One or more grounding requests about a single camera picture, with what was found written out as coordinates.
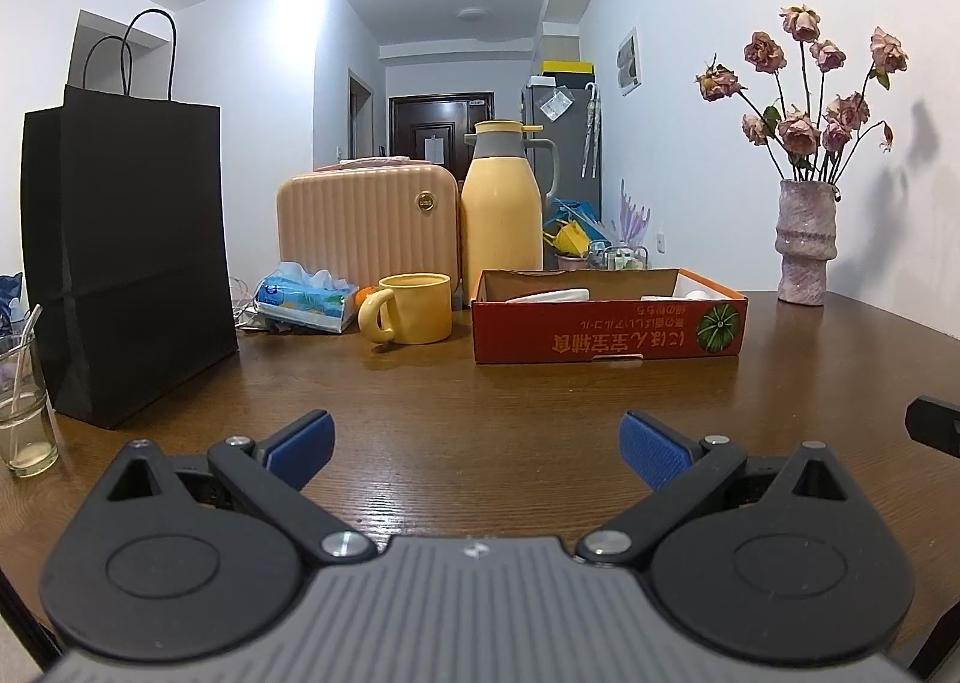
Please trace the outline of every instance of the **mug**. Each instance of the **mug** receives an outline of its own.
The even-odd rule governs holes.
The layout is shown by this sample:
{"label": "mug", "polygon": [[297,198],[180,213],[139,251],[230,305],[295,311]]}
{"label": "mug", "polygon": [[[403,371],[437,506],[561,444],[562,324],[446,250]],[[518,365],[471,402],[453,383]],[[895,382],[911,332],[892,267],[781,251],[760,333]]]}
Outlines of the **mug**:
{"label": "mug", "polygon": [[[357,315],[360,332],[371,342],[429,345],[443,342],[452,333],[447,275],[401,274],[383,278],[380,287],[367,296]],[[376,322],[377,315],[382,328]]]}

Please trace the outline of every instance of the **floor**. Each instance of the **floor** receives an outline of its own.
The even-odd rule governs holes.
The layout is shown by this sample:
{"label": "floor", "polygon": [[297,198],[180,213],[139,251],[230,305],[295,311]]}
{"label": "floor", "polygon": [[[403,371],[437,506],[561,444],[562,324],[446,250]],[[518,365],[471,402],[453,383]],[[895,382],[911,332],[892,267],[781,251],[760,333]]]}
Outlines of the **floor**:
{"label": "floor", "polygon": [[29,683],[40,670],[0,619],[0,683]]}

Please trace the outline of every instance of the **gray refrigerator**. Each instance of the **gray refrigerator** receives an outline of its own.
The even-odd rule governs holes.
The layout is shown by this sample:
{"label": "gray refrigerator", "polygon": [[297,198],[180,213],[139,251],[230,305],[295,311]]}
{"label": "gray refrigerator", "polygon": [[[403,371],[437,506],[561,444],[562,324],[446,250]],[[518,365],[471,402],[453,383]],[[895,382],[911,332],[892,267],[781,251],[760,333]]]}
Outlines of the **gray refrigerator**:
{"label": "gray refrigerator", "polygon": [[[531,138],[549,138],[560,151],[560,189],[557,197],[565,200],[585,200],[594,213],[603,219],[600,203],[600,181],[603,173],[603,149],[597,161],[596,177],[593,173],[593,157],[587,167],[587,176],[581,176],[584,164],[584,143],[587,141],[587,102],[589,90],[572,89],[574,103],[563,115],[551,122],[539,108],[539,104],[553,95],[553,87],[526,87],[523,90],[523,124],[543,125],[541,133],[531,133]],[[541,195],[546,195],[553,182],[553,163],[547,149],[527,149],[527,159],[533,166],[536,184]]]}

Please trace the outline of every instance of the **mug handle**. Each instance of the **mug handle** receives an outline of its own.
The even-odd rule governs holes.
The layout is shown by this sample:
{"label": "mug handle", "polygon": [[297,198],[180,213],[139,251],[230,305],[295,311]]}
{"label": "mug handle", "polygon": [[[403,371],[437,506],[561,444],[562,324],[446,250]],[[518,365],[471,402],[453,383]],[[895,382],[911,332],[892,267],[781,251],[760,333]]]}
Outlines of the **mug handle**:
{"label": "mug handle", "polygon": [[367,296],[366,301],[360,304],[360,312],[357,314],[357,323],[360,325],[360,333],[370,339],[373,344],[385,345],[395,339],[395,333],[392,328],[381,328],[376,319],[380,314],[380,309],[394,297],[394,291],[390,288],[377,290]]}

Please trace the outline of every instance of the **brown tabletop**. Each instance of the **brown tabletop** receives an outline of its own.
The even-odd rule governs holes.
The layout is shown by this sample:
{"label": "brown tabletop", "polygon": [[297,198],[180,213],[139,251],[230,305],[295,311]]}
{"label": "brown tabletop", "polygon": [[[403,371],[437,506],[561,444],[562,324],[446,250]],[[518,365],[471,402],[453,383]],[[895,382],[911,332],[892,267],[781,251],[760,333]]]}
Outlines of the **brown tabletop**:
{"label": "brown tabletop", "polygon": [[469,316],[458,318],[448,342],[416,348],[374,348],[358,334],[243,336],[238,357],[118,432],[61,418],[53,469],[0,477],[0,566],[38,611],[47,552],[128,439],[202,453],[313,408],[333,413],[337,450],[304,493],[378,542],[559,534],[572,546],[646,495],[617,446],[621,416],[637,408],[694,439],[728,434],[751,453],[829,443],[916,568],[901,642],[960,598],[960,462],[904,431],[918,395],[960,399],[960,341],[840,296],[807,309],[761,293],[750,296],[738,358],[476,366]]}

